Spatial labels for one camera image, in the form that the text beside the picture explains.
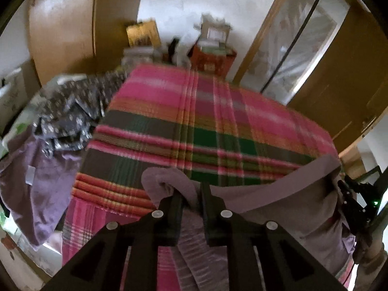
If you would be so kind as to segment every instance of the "plaid fabric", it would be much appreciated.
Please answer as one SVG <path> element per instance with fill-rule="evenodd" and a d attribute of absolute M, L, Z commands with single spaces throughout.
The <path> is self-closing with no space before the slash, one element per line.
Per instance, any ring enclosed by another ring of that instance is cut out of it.
<path fill-rule="evenodd" d="M 66 215 L 64 263 L 106 223 L 155 209 L 140 180 L 148 167 L 243 186 L 271 183 L 327 153 L 338 156 L 325 130 L 259 93 L 194 71 L 138 66 L 88 145 Z M 169 249 L 160 249 L 158 290 L 179 290 Z"/>

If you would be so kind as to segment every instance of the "purple cloth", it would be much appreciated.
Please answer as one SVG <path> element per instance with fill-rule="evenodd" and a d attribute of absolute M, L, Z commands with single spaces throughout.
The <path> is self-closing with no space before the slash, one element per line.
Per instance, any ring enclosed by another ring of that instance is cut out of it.
<path fill-rule="evenodd" d="M 340 165 L 338 158 L 324 155 L 272 184 L 210 188 L 227 209 L 245 219 L 278 222 L 329 272 L 339 275 L 354 245 L 342 215 L 332 218 L 338 191 L 331 178 L 337 176 Z M 171 248 L 181 290 L 227 290 L 226 248 L 210 248 L 206 243 L 198 212 L 199 183 L 178 169 L 148 168 L 142 185 L 156 206 L 174 189 L 189 203 L 190 208 L 183 211 L 178 246 Z"/>
<path fill-rule="evenodd" d="M 1 199 L 35 250 L 54 232 L 67 209 L 82 157 L 82 151 L 57 151 L 48 159 L 44 145 L 29 126 L 9 141 L 9 154 L 0 161 Z M 32 185 L 26 184 L 28 166 L 35 167 Z"/>

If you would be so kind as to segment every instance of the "silver screw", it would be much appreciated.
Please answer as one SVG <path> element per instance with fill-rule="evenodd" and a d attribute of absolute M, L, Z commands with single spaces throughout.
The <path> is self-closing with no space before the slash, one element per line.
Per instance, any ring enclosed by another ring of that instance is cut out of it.
<path fill-rule="evenodd" d="M 112 221 L 112 222 L 109 222 L 109 223 L 106 225 L 106 228 L 107 228 L 108 230 L 115 230 L 115 229 L 117 229 L 118 226 L 119 226 L 119 224 L 118 224 L 117 222 Z"/>
<path fill-rule="evenodd" d="M 155 210 L 154 212 L 152 212 L 151 215 L 152 215 L 154 218 L 159 219 L 159 218 L 163 217 L 164 213 L 163 213 L 163 211 L 161 211 L 161 210 Z"/>
<path fill-rule="evenodd" d="M 230 218 L 233 215 L 232 211 L 230 210 L 222 210 L 221 216 L 224 218 Z"/>
<path fill-rule="evenodd" d="M 270 230 L 276 230 L 276 229 L 277 229 L 277 223 L 274 222 L 274 221 L 269 221 L 269 222 L 267 222 L 266 226 L 267 226 L 267 228 L 269 228 Z"/>

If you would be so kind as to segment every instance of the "red box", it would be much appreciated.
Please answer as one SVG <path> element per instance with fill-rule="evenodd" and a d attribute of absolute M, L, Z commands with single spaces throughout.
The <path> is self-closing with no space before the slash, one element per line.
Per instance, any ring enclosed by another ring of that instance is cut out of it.
<path fill-rule="evenodd" d="M 236 56 L 237 53 L 234 50 L 231 55 L 226 56 L 204 53 L 195 45 L 190 58 L 191 68 L 225 78 Z"/>

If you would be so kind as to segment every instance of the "black cable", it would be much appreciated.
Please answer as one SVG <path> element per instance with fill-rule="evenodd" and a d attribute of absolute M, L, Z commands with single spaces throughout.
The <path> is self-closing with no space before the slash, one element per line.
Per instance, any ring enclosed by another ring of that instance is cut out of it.
<path fill-rule="evenodd" d="M 318 5 L 318 2 L 319 0 L 315 0 L 309 13 L 307 14 L 306 18 L 305 18 L 305 21 L 303 22 L 302 26 L 299 28 L 294 40 L 292 41 L 290 47 L 287 49 L 286 53 L 284 54 L 282 60 L 280 60 L 280 62 L 278 63 L 278 65 L 276 66 L 274 72 L 271 74 L 271 77 L 269 78 L 269 80 L 264 84 L 263 88 L 261 89 L 260 93 L 263 94 L 263 92 L 265 91 L 265 89 L 268 87 L 268 85 L 271 83 L 271 81 L 273 80 L 273 78 L 275 77 L 276 73 L 278 73 L 280 67 L 282 66 L 282 64 L 284 63 L 284 61 L 286 61 L 288 55 L 290 54 L 292 48 L 295 46 L 296 42 L 298 41 L 300 35 L 302 34 L 303 30 L 305 29 L 306 25 L 307 25 L 307 22 L 310 20 L 310 17 L 313 15 L 313 12 L 315 11 L 317 5 Z"/>
<path fill-rule="evenodd" d="M 348 281 L 350 275 L 352 274 L 352 271 L 353 271 L 353 268 L 354 268 L 354 264 L 355 263 L 353 262 L 352 269 L 350 269 L 350 272 L 349 272 L 348 276 L 346 277 L 345 281 L 343 282 L 343 284 L 342 284 L 343 286 L 345 285 L 345 283 Z"/>

